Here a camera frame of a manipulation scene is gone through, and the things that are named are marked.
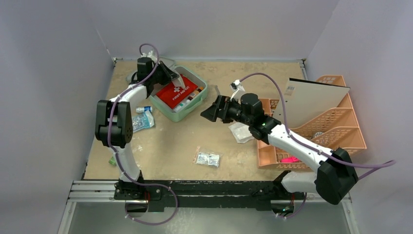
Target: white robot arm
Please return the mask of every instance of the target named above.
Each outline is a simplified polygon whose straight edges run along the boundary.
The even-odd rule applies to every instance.
[[[218,95],[201,116],[213,122],[220,118],[223,123],[236,121],[248,125],[254,138],[289,152],[313,170],[311,173],[285,171],[276,179],[281,181],[283,190],[318,193],[327,202],[338,204],[357,183],[358,176],[354,167],[336,163],[325,155],[352,163],[349,154],[344,149],[333,151],[287,131],[281,122],[265,115],[256,94],[245,93],[241,87],[239,82],[232,83],[231,88],[235,91],[232,97]]]
[[[175,87],[182,86],[183,80],[181,76],[175,71],[167,68],[163,62],[160,62],[153,75],[146,80],[142,85],[137,87],[136,84],[142,81],[152,71],[155,61],[152,59],[154,56],[144,55],[138,59],[138,69],[131,77],[131,83],[127,89],[130,89],[116,104],[113,124],[111,130],[111,144],[118,153],[118,159],[120,165],[122,165],[124,172],[133,180],[137,181],[140,176],[140,168],[136,165],[131,149],[131,139],[133,135],[133,128],[131,122],[131,109],[134,110],[137,105],[145,100],[153,91],[154,85],[161,84],[166,85],[173,82]],[[96,126],[95,136],[98,140],[102,141],[104,146],[107,146],[109,150],[114,154],[113,149],[108,145],[108,125],[110,111],[118,97],[114,97],[110,100],[101,100],[97,104],[96,111]],[[124,182],[131,182],[131,180],[122,173],[120,170],[120,180]]]

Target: pink item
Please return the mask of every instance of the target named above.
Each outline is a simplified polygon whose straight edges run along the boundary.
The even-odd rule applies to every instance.
[[[281,159],[281,162],[299,162],[300,160],[294,156]]]

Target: small white packet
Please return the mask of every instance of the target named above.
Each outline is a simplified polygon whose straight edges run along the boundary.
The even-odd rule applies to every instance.
[[[219,167],[220,157],[221,154],[198,146],[193,162],[195,164]]]
[[[254,139],[254,137],[248,130],[248,126],[243,123],[236,122],[230,125],[228,128],[231,130],[232,134],[235,137],[235,140],[237,140],[237,143],[244,144],[249,140]]]

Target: mint green tray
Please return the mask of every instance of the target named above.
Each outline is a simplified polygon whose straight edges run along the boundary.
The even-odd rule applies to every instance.
[[[184,66],[175,66],[174,69],[184,76],[186,76],[190,81],[194,82],[198,87],[203,87],[204,89],[195,96],[194,99],[191,100],[189,104],[187,104],[181,110],[175,112],[173,111],[168,105],[166,105],[161,99],[158,98],[156,93],[160,90],[155,90],[149,96],[149,100],[152,102],[154,107],[160,110],[166,117],[174,122],[181,121],[185,116],[187,116],[191,111],[193,111],[197,106],[202,104],[202,101],[208,95],[208,85],[207,83],[197,76],[193,71],[189,70]]]

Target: black base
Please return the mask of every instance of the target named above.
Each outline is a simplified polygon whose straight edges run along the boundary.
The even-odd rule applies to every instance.
[[[255,208],[258,211],[280,213],[289,206],[271,204],[271,200],[291,200],[292,194],[280,186],[280,179],[274,181],[205,181],[205,180],[145,180],[170,187],[178,196],[179,207],[190,208]],[[114,199],[149,200],[149,212],[163,212],[165,207],[175,207],[175,199],[163,187],[144,187],[131,182],[115,184]],[[295,193],[296,199],[303,199],[303,193]]]

